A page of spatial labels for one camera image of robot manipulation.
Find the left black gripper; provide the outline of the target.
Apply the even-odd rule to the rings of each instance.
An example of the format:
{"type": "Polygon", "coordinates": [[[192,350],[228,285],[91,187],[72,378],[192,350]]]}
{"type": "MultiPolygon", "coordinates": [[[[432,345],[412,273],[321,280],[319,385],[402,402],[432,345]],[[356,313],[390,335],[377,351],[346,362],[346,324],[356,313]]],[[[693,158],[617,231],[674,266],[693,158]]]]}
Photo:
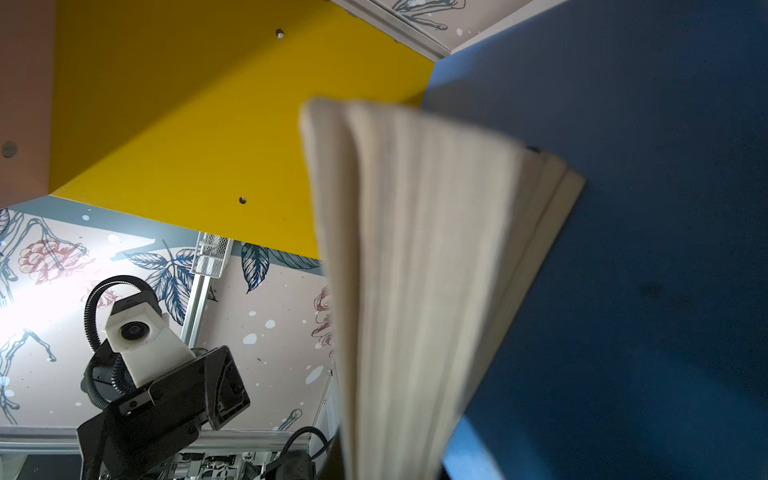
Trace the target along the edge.
{"type": "Polygon", "coordinates": [[[140,479],[250,406],[230,349],[216,348],[109,403],[77,429],[81,477],[140,479]]]}

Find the navy blue book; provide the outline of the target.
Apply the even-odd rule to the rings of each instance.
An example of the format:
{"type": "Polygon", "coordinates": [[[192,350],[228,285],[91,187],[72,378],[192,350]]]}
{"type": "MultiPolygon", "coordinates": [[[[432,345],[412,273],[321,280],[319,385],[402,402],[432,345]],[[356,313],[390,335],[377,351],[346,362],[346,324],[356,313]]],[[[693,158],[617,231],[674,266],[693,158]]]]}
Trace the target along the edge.
{"type": "Polygon", "coordinates": [[[314,99],[300,131],[348,479],[434,479],[585,178],[402,105],[314,99]]]}

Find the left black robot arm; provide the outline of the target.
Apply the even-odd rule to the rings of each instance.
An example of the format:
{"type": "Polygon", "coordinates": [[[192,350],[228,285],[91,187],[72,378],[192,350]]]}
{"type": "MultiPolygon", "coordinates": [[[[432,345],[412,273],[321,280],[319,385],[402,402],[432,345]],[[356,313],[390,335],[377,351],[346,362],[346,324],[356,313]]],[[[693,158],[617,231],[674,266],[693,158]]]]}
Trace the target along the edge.
{"type": "Polygon", "coordinates": [[[169,327],[153,288],[132,275],[98,283],[84,331],[83,384],[99,409],[77,429],[84,479],[140,479],[250,405],[230,349],[198,353],[169,327]]]}

